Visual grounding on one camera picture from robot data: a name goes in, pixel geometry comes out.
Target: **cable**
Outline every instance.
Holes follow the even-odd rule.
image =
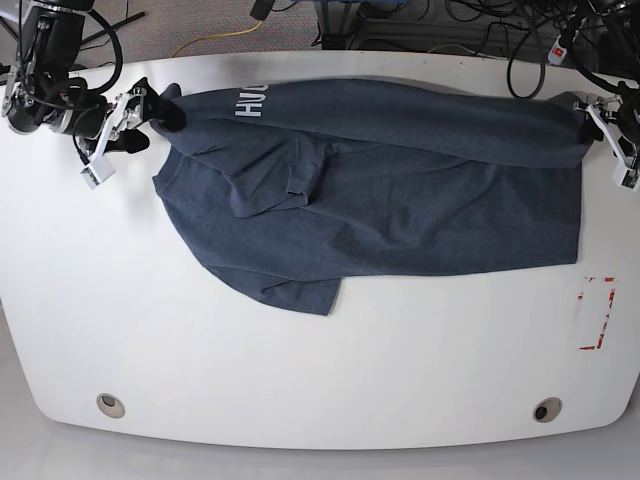
[[[251,28],[249,28],[247,30],[242,30],[241,32],[214,33],[212,35],[204,35],[202,37],[198,37],[198,38],[196,38],[194,40],[191,40],[190,42],[185,43],[180,48],[178,48],[175,52],[173,52],[173,55],[171,55],[171,58],[175,58],[185,48],[190,47],[194,43],[202,42],[204,40],[213,40],[214,38],[225,38],[225,37],[235,37],[237,35],[245,35],[247,33],[255,32],[256,30],[258,30],[262,26],[263,23],[264,22],[262,22],[262,21],[258,22],[254,27],[251,27]]]
[[[82,160],[82,163],[87,166],[89,165],[89,157],[87,157],[87,154],[85,152],[82,151],[82,149],[80,148],[80,146],[78,145],[78,137],[76,136],[76,132],[78,129],[78,124],[80,123],[80,121],[84,118],[84,116],[89,113],[92,110],[95,110],[96,108],[98,108],[98,105],[96,105],[95,107],[82,112],[80,114],[80,116],[78,117],[78,119],[76,120],[76,122],[73,124],[73,128],[71,129],[71,138],[73,139],[73,146],[76,147],[76,152],[78,152],[78,155],[80,156],[80,160]]]
[[[456,17],[455,14],[453,13],[453,10],[451,9],[451,2],[453,2],[453,0],[444,0],[444,9],[447,11],[447,14],[451,18],[453,18],[456,22],[460,22],[460,23],[475,22],[482,16],[482,12],[478,12],[475,17],[471,17],[471,18]]]
[[[116,65],[113,69],[113,74],[111,75],[111,78],[107,81],[107,83],[105,83],[101,87],[93,88],[89,90],[89,94],[91,95],[100,95],[106,92],[107,90],[109,90],[111,87],[113,87],[118,81],[118,79],[120,78],[120,75],[122,74],[122,66],[124,65],[124,57],[122,55],[122,45],[120,45],[120,40],[118,40],[118,35],[116,34],[115,30],[111,28],[111,25],[109,24],[109,22],[107,22],[104,19],[104,17],[100,15],[98,12],[96,12],[95,10],[90,10],[89,16],[93,18],[96,22],[98,22],[98,24],[103,28],[103,30],[107,32],[107,35],[109,35],[109,38],[111,39],[111,43],[113,44],[113,53],[116,57],[115,58]]]
[[[271,11],[274,13],[286,12],[287,10],[295,7],[300,2],[291,2],[291,5],[287,5],[284,8],[272,8]]]
[[[509,63],[507,65],[507,88],[509,88],[509,93],[511,93],[511,95],[514,98],[531,100],[532,98],[535,98],[538,95],[538,93],[540,93],[540,90],[542,90],[542,87],[544,86],[546,74],[547,74],[547,54],[546,54],[544,45],[542,44],[542,39],[540,38],[540,33],[538,32],[538,28],[543,24],[548,23],[549,20],[545,20],[544,22],[542,22],[542,24],[536,26],[533,23],[533,20],[531,19],[529,14],[527,14],[526,10],[524,9],[524,6],[522,5],[522,0],[513,0],[513,3],[516,7],[516,10],[518,10],[518,13],[520,14],[520,16],[524,18],[524,21],[529,26],[529,31],[524,37],[522,37],[522,40],[520,40],[515,50],[513,51],[513,55],[511,55],[511,58],[509,58]],[[524,42],[527,41],[530,35],[533,35],[533,37],[535,38],[535,41],[540,53],[540,77],[538,78],[538,84],[536,85],[536,88],[533,90],[533,92],[531,92],[529,95],[522,96],[522,95],[518,95],[513,89],[513,85],[511,84],[511,69],[513,67],[513,61],[516,57],[516,54],[518,53],[520,48],[522,48],[522,46],[524,45]]]
[[[145,16],[145,13],[144,12],[140,12],[140,13],[134,15],[134,17],[136,17],[136,18],[132,18],[131,21],[134,22],[135,20],[138,20],[139,18],[142,18],[144,16]],[[124,25],[122,25],[122,23],[126,23],[127,20],[129,20],[129,0],[126,0],[126,4],[125,4],[124,20],[115,23],[114,25],[112,25],[111,28],[113,28],[117,32],[122,26],[124,26]],[[95,34],[95,35],[89,35],[87,38],[82,40],[82,45],[86,45],[87,43],[91,43],[93,40],[97,40],[98,38],[100,38],[106,32],[102,32],[102,34],[100,34],[100,33],[101,32],[99,32],[98,34]],[[102,47],[106,46],[109,42],[111,42],[111,38],[107,38],[100,45],[92,45],[91,47],[83,47],[83,48],[80,49],[80,51],[81,52],[85,52],[87,50],[95,50],[96,48],[102,48]]]
[[[420,22],[421,20],[423,20],[424,17],[426,17],[427,14],[429,13],[430,9],[431,9],[431,0],[427,0],[427,8],[424,10],[424,13],[422,15],[416,18],[416,22]]]

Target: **black cable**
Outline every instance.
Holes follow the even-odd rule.
[[[444,0],[444,9],[447,11],[447,14],[451,18],[453,18],[456,22],[460,22],[460,23],[475,22],[482,16],[482,12],[478,12],[475,17],[471,17],[471,18],[456,17],[455,14],[453,13],[453,10],[451,10],[451,2],[453,2],[453,0]]]
[[[420,15],[418,18],[416,18],[416,22],[421,21],[422,19],[424,19],[424,17],[427,16],[427,14],[429,13],[429,9],[431,8],[431,0],[427,0],[427,8],[425,9],[424,13],[422,15]]]
[[[107,22],[104,17],[95,10],[90,10],[89,16],[96,22],[98,22],[98,24],[104,29],[104,31],[107,32],[107,35],[109,35],[111,43],[113,44],[113,53],[116,57],[113,74],[111,75],[111,78],[107,81],[107,83],[105,83],[101,87],[89,90],[89,93],[92,95],[100,95],[113,87],[120,78],[120,75],[122,74],[122,66],[124,65],[124,58],[122,56],[122,45],[120,45],[118,35],[116,34],[115,30],[111,28],[109,22]]]
[[[82,149],[80,148],[80,145],[78,145],[78,137],[76,136],[76,132],[78,129],[78,124],[80,123],[80,121],[84,118],[84,116],[89,113],[92,110],[95,110],[96,108],[98,108],[98,106],[96,105],[95,107],[93,107],[90,110],[87,110],[86,112],[82,112],[80,114],[80,116],[78,117],[78,119],[76,120],[76,122],[73,124],[73,128],[71,129],[71,138],[73,139],[73,146],[76,147],[76,152],[78,152],[78,155],[80,156],[80,160],[82,160],[82,163],[87,166],[89,165],[89,157],[87,156],[87,154],[85,152],[82,151]]]
[[[18,41],[18,34],[11,28],[11,26],[7,23],[7,21],[0,17],[0,27],[4,28],[11,38],[13,38],[16,42]]]
[[[560,46],[567,49],[567,58],[578,72],[585,77],[590,82],[594,83],[598,87],[606,90],[607,92],[613,93],[615,95],[620,95],[622,90],[617,85],[612,85],[607,82],[604,78],[601,78],[594,73],[592,73],[587,67],[585,67],[580,60],[576,57],[575,46],[574,46],[574,35],[578,30],[578,26],[582,23],[585,18],[584,11],[576,12],[576,15],[571,19],[568,23],[567,28],[562,33],[562,37],[560,38]]]
[[[106,46],[107,44],[111,43],[111,39],[107,38],[104,42],[102,42],[100,45],[92,45],[90,47],[84,47],[81,48],[80,51],[81,52],[86,52],[87,50],[95,50],[96,48],[102,48],[104,46]]]
[[[482,41],[480,42],[480,46],[478,48],[476,48],[476,51],[472,55],[472,57],[477,57],[485,49],[485,47],[487,46],[487,43],[489,42],[489,37],[490,37],[490,34],[491,34],[491,28],[493,28],[493,26],[495,26],[495,25],[502,25],[503,27],[515,28],[516,30],[526,30],[526,28],[524,28],[524,27],[521,27],[519,25],[515,25],[513,23],[503,22],[502,20],[496,21],[496,22],[491,22],[489,25],[487,25],[487,29],[486,29],[486,31],[484,33],[484,37],[482,38]]]
[[[287,10],[295,7],[300,2],[291,2],[291,5],[287,5],[284,8],[272,8],[271,11],[275,13],[286,12]]]
[[[524,9],[521,1],[522,0],[513,0],[513,3],[520,16],[524,18],[524,21],[527,23],[527,25],[529,25],[529,31],[524,35],[524,37],[522,37],[522,40],[520,40],[520,42],[516,46],[513,55],[511,56],[511,58],[509,58],[509,63],[507,65],[507,88],[509,88],[509,93],[511,93],[514,98],[531,100],[532,98],[535,98],[538,93],[540,93],[540,90],[542,90],[547,74],[547,53],[544,45],[542,44],[542,38],[540,38],[538,28],[543,24],[548,23],[549,20],[544,20],[540,25],[536,26],[527,11]],[[536,85],[536,88],[533,90],[533,92],[531,92],[529,95],[521,96],[515,92],[515,90],[513,89],[513,85],[511,84],[511,69],[513,67],[513,61],[516,57],[516,54],[518,53],[518,50],[522,48],[522,45],[524,45],[530,35],[533,35],[538,46],[538,51],[540,53],[540,77],[538,78],[538,84]]]
[[[20,57],[20,74],[24,75],[24,50],[22,48],[22,1],[18,2],[18,56]]]

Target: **shirt sleeve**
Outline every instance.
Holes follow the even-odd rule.
[[[224,176],[239,218],[307,205],[327,158],[326,142],[279,128],[213,120],[160,133]]]
[[[340,287],[340,279],[297,282],[233,268],[207,269],[234,290],[260,303],[314,315],[329,315]]]

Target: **floor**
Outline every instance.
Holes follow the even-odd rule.
[[[139,62],[166,58],[189,40],[211,33],[245,30],[255,25],[249,16],[254,0],[97,0],[96,10],[110,23],[127,15],[145,12],[145,18],[118,31],[126,62]],[[275,9],[289,6],[290,0],[276,0]],[[376,3],[380,9],[390,9],[396,2]],[[437,20],[452,22],[446,15],[441,0],[411,0],[407,7],[394,15],[398,20],[415,20],[429,5],[423,22]],[[98,27],[91,21],[85,27],[85,36]],[[307,50],[317,35],[317,17],[313,2],[300,1],[294,7],[273,13],[267,22],[249,35],[200,42],[182,55],[206,55],[244,51]],[[113,52],[105,39],[87,45],[78,62],[96,67],[113,60]],[[15,52],[14,40],[0,30],[0,63],[9,63]]]

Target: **red marking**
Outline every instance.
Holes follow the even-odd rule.
[[[594,277],[584,277],[586,280],[589,280],[589,282],[591,282],[592,280],[594,280]],[[615,281],[614,277],[605,277],[604,279],[605,283],[612,283]],[[582,300],[582,297],[584,295],[584,292],[581,292],[580,295],[578,296],[578,301]],[[612,288],[611,292],[609,293],[609,311],[607,312],[607,314],[605,315],[606,321],[604,322],[604,325],[602,326],[602,332],[600,333],[600,337],[598,338],[598,345],[594,346],[594,347],[582,347],[580,350],[600,350],[602,348],[602,343],[604,342],[604,335],[607,332],[607,325],[609,324],[609,319],[611,316],[611,308],[613,307],[613,299],[616,296],[616,289]]]

